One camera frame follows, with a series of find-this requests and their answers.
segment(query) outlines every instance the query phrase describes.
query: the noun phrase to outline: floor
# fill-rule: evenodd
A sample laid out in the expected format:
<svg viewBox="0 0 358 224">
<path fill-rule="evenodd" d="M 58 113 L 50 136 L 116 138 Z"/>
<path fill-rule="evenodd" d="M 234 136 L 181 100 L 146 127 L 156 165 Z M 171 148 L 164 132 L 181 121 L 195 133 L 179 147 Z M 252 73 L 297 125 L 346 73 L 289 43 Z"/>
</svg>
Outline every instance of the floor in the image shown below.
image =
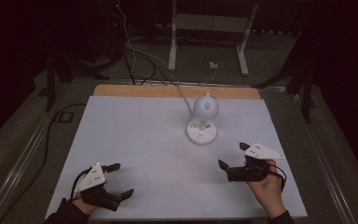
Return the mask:
<svg viewBox="0 0 358 224">
<path fill-rule="evenodd" d="M 235 40 L 208 40 L 206 44 L 199 45 L 193 43 L 199 41 L 193 38 L 180 42 L 176 71 L 169 73 L 164 67 L 170 47 L 167 37 L 154 41 L 142 37 L 132 39 L 127 56 L 129 62 L 135 64 L 132 74 L 137 84 L 143 81 L 144 85 L 169 84 L 164 82 L 166 76 L 187 85 L 246 87 L 278 74 L 296 43 L 296 38 L 289 35 L 252 34 L 245 51 L 250 76 L 243 77 L 239 73 Z M 137 59 L 133 63 L 132 49 L 146 52 L 164 76 L 158 70 L 153 75 L 154 66 L 141 54 L 136 54 Z M 217 68 L 210 68 L 209 62 L 217 63 Z M 0 130 L 0 216 L 8 211 L 0 223 L 42 223 L 45 218 L 84 106 L 75 105 L 67 109 L 74 113 L 72 122 L 52 123 L 49 128 L 53 112 L 68 105 L 85 104 L 100 83 L 131 84 L 130 73 L 123 60 L 102 72 L 110 77 L 109 80 L 86 77 L 77 69 L 73 72 L 76 78 L 72 83 L 61 83 L 57 79 L 57 101 L 51 112 L 45 111 L 47 99 L 38 96 L 39 91 L 46 87 L 46 71 L 37 76 L 34 93 Z M 260 94 L 268 106 L 309 214 L 308 217 L 298 218 L 296 223 L 358 223 L 358 162 L 318 87 L 312 88 L 311 123 L 308 124 L 299 113 L 301 93 L 288 95 L 284 91 L 288 81 L 281 80 L 260 90 Z M 44 162 L 46 152 L 48 155 L 43 169 L 27 189 Z M 27 162 L 15 172 L 10 172 L 16 167 L 18 158 L 25 158 Z M 13 188 L 5 185 L 5 180 L 11 176 L 16 176 L 12 177 Z M 12 207 L 8 207 L 19 197 Z M 267 222 L 260 218 L 252 220 L 252 223 Z"/>
</svg>

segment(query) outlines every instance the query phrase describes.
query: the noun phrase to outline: lamp base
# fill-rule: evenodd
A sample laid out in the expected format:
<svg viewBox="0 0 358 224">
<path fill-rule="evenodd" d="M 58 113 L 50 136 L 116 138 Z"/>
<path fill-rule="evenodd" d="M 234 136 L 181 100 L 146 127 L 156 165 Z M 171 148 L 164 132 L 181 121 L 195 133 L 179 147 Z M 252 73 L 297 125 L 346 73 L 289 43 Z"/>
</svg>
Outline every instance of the lamp base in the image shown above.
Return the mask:
<svg viewBox="0 0 358 224">
<path fill-rule="evenodd" d="M 206 121 L 205 129 L 200 130 L 201 120 L 192 119 L 187 125 L 187 137 L 197 145 L 212 143 L 217 135 L 216 126 L 211 121 Z"/>
</svg>

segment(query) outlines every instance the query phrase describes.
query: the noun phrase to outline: person's arm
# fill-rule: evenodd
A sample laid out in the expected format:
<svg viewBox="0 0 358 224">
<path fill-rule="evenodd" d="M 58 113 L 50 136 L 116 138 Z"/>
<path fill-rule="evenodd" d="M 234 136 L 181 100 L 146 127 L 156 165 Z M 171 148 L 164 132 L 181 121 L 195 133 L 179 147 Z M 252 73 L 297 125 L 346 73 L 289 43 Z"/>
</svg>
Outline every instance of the person's arm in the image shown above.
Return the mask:
<svg viewBox="0 0 358 224">
<path fill-rule="evenodd" d="M 277 173 L 275 167 L 276 162 L 268 160 L 267 163 L 270 164 L 270 171 Z M 295 223 L 283 205 L 281 181 L 282 179 L 276 175 L 267 175 L 267 177 L 260 182 L 247 182 L 257 201 L 266 210 L 268 223 L 270 224 Z"/>
<path fill-rule="evenodd" d="M 45 224 L 87 224 L 89 216 L 97 208 L 97 206 L 83 202 L 81 197 L 74 199 L 71 202 L 67 202 L 65 199 L 62 199 L 57 212 L 51 214 L 46 219 Z"/>
</svg>

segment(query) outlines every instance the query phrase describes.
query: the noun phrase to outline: black sleeve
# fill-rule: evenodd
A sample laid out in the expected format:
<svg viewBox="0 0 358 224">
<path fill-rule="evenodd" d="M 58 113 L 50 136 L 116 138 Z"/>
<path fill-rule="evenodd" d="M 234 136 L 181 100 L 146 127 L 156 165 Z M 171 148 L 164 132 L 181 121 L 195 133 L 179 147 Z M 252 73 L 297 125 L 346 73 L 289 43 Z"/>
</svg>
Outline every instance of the black sleeve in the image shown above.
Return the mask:
<svg viewBox="0 0 358 224">
<path fill-rule="evenodd" d="M 89 216 L 84 214 L 74 204 L 62 199 L 57 212 L 51 214 L 48 219 L 45 220 L 45 224 L 87 224 L 88 221 Z"/>
<path fill-rule="evenodd" d="M 268 224 L 295 224 L 289 211 L 284 212 L 278 217 L 268 219 Z"/>
</svg>

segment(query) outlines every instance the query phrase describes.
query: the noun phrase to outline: right hand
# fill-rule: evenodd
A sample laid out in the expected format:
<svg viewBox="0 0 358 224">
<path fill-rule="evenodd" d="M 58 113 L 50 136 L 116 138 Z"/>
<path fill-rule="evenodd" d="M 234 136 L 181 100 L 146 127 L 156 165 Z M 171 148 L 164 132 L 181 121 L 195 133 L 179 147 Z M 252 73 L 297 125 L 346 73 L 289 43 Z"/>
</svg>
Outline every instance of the right hand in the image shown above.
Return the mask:
<svg viewBox="0 0 358 224">
<path fill-rule="evenodd" d="M 271 164 L 269 170 L 277 173 L 276 162 L 273 160 L 266 160 L 266 162 Z M 276 175 L 267 175 L 260 182 L 247 182 L 257 201 L 266 210 L 269 218 L 278 217 L 286 212 L 281 195 L 281 181 L 282 179 Z"/>
</svg>

